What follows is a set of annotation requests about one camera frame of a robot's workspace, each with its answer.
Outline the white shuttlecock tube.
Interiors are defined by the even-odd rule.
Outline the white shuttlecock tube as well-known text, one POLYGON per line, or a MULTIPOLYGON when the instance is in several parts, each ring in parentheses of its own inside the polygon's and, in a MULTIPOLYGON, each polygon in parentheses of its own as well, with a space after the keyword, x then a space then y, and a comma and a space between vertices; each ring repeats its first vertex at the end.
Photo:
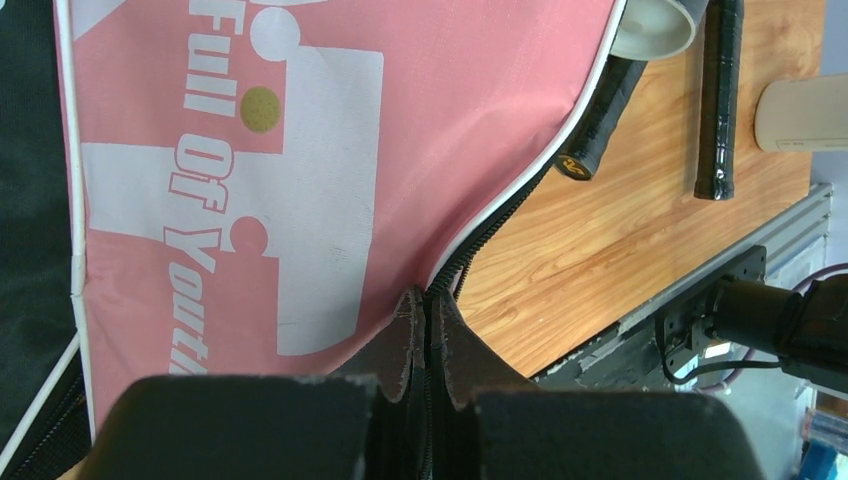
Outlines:
POLYGON ((610 54, 627 60, 652 61, 685 51, 696 35, 693 15, 680 1, 627 1, 610 54))

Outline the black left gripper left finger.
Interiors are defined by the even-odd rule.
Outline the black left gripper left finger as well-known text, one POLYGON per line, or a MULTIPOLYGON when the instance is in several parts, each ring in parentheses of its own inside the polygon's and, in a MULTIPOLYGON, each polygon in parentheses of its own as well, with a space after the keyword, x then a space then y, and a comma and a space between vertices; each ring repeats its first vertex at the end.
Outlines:
POLYGON ((83 479, 424 479, 419 288, 327 375, 161 375, 117 400, 83 479))

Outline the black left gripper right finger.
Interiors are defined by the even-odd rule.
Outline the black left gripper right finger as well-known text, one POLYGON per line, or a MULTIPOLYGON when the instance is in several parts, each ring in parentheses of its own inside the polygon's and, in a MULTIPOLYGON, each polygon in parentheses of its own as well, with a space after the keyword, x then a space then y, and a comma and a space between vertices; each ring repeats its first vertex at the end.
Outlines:
POLYGON ((465 323, 427 305, 437 479, 759 479, 736 416, 698 394, 546 390, 465 323))

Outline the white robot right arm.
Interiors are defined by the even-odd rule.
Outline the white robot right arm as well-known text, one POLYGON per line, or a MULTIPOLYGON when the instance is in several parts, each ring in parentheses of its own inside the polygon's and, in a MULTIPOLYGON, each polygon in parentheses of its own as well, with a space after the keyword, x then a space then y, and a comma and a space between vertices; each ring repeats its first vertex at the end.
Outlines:
POLYGON ((783 372, 847 392, 847 276, 799 293, 723 279, 707 297, 707 318, 721 339, 774 355, 783 372))

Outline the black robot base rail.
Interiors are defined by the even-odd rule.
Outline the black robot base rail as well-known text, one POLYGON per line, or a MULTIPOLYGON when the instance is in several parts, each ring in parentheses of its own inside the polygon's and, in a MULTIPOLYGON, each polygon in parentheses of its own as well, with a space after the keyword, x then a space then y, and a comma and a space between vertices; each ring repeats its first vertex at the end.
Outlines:
POLYGON ((761 283, 767 248, 724 253, 668 287, 612 326, 532 376, 545 389, 672 390, 662 352, 674 374, 706 348, 706 297, 725 277, 761 283))

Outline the pink racket cover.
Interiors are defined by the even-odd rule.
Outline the pink racket cover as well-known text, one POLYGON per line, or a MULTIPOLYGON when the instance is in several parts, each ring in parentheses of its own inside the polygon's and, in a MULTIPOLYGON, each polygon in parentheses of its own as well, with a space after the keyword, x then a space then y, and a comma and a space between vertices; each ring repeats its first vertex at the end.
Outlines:
POLYGON ((327 373, 575 129, 621 1, 58 1, 89 421, 327 373))

